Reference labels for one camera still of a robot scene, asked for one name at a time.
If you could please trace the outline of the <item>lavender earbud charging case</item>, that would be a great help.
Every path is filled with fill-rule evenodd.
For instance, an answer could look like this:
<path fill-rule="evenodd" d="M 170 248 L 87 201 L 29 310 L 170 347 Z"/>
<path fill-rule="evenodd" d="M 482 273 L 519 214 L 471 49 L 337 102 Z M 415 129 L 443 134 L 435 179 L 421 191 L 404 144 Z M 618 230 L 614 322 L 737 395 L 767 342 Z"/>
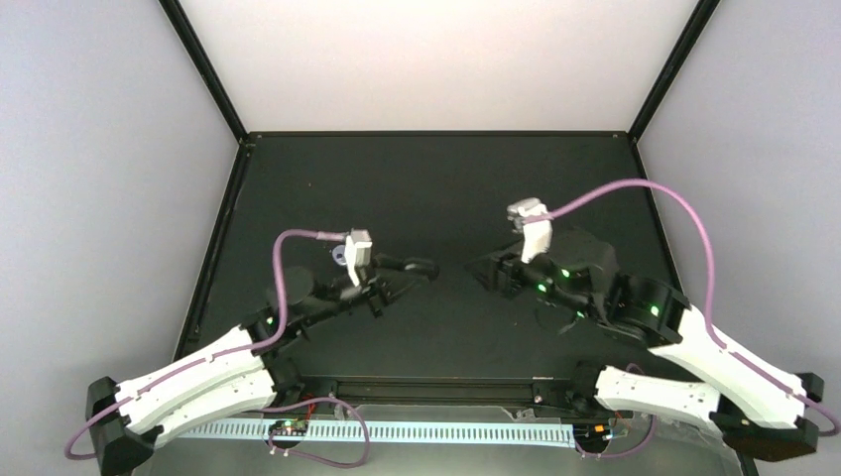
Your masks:
<path fill-rule="evenodd" d="M 344 245 L 337 245 L 331 250 L 331 256 L 333 261 L 338 266 L 345 266 L 347 261 L 345 257 L 345 246 Z"/>

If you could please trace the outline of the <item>black charging case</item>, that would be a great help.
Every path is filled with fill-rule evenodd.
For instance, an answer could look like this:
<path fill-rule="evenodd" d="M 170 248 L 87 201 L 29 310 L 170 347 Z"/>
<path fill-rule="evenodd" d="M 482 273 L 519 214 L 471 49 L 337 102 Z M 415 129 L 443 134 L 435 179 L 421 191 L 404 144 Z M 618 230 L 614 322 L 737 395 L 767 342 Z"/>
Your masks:
<path fill-rule="evenodd" d="M 403 270 L 422 276 L 430 282 L 435 281 L 440 274 L 440 267 L 434 261 L 428 259 L 409 258 L 403 264 Z"/>

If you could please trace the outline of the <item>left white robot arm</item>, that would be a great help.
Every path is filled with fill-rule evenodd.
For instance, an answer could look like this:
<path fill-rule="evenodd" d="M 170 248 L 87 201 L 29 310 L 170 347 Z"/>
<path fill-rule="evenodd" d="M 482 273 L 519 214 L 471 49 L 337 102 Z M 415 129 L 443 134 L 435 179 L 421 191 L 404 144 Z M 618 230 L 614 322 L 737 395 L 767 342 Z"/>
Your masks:
<path fill-rule="evenodd" d="M 284 269 L 288 322 L 280 325 L 277 295 L 214 342 L 146 376 L 89 385 L 86 418 L 103 475 L 125 475 L 175 437 L 201 426 L 298 402 L 304 384 L 282 350 L 309 328 L 356 307 L 376 316 L 412 289 L 434 281 L 439 267 L 419 258 L 378 254 L 361 271 L 319 281 L 304 267 Z"/>

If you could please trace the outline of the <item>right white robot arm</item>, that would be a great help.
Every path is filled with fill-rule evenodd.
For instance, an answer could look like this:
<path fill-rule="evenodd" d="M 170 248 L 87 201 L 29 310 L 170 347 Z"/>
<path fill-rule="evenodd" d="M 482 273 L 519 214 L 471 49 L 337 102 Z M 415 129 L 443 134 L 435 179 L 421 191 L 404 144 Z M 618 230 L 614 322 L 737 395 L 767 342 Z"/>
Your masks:
<path fill-rule="evenodd" d="M 812 373 L 792 374 L 768 364 L 707 324 L 681 292 L 624 272 L 614 247 L 572 229 L 548 245 L 516 241 L 467 265 L 488 292 L 574 312 L 605 334 L 624 339 L 692 375 L 680 382 L 634 374 L 609 364 L 581 362 L 564 397 L 576 414 L 630 411 L 693 425 L 751 458 L 779 462 L 813 454 L 818 426 L 806 416 L 822 399 Z"/>

